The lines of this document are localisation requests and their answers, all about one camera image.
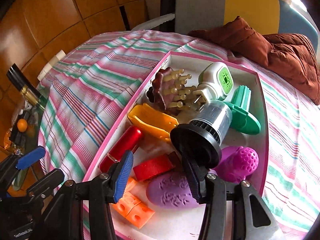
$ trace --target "purple soap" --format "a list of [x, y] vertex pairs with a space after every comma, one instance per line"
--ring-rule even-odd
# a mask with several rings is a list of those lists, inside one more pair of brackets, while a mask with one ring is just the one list
[[156, 206], [170, 209], [195, 208], [199, 204], [192, 197], [186, 176], [167, 172], [153, 179], [146, 190], [147, 198]]

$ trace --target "silver screw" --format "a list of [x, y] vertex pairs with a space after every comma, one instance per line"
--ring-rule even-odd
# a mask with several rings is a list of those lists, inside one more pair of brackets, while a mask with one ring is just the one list
[[101, 174], [99, 175], [99, 178], [100, 178], [100, 179], [107, 179], [107, 178], [109, 178], [109, 174], [108, 174], [108, 173], [101, 173]]
[[241, 184], [242, 184], [242, 186], [244, 186], [244, 187], [250, 187], [250, 182], [248, 182], [247, 180], [243, 180], [243, 181], [241, 181]]
[[64, 185], [66, 185], [66, 187], [72, 186], [72, 185], [73, 185], [73, 180], [72, 180], [72, 179], [68, 179], [68, 180], [64, 183]]
[[208, 174], [207, 174], [207, 178], [208, 178], [208, 179], [216, 179], [216, 177], [217, 177], [217, 176], [216, 176], [214, 173], [208, 173]]

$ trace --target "red cylinder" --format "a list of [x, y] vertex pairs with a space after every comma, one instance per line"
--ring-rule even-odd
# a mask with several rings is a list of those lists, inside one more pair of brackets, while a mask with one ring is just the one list
[[108, 172], [113, 163], [117, 163], [121, 160], [122, 155], [126, 150], [130, 150], [134, 153], [138, 149], [138, 143], [142, 138], [142, 131], [136, 126], [130, 126], [100, 162], [100, 171]]

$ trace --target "striped tablecloth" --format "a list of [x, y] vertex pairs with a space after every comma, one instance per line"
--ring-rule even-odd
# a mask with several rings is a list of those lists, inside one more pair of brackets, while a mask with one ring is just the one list
[[320, 211], [320, 110], [275, 73], [189, 36], [104, 33], [58, 62], [40, 83], [50, 87], [39, 133], [44, 172], [60, 168], [65, 180], [81, 182], [124, 106], [170, 50], [223, 59], [259, 74], [269, 125], [263, 200], [286, 238], [302, 239]]

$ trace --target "orange plastic block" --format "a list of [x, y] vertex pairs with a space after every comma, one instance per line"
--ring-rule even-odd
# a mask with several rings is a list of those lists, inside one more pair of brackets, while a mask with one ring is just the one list
[[126, 219], [137, 228], [142, 228], [155, 212], [148, 208], [145, 204], [140, 203], [131, 209]]
[[130, 192], [123, 194], [123, 197], [119, 199], [117, 204], [112, 205], [113, 208], [120, 213], [123, 217], [126, 217], [129, 212], [141, 201], [132, 195]]
[[128, 182], [127, 182], [127, 186], [125, 186], [124, 192], [126, 193], [126, 192], [132, 190], [134, 188], [134, 186], [137, 185], [137, 183], [138, 182], [134, 178], [129, 177]]

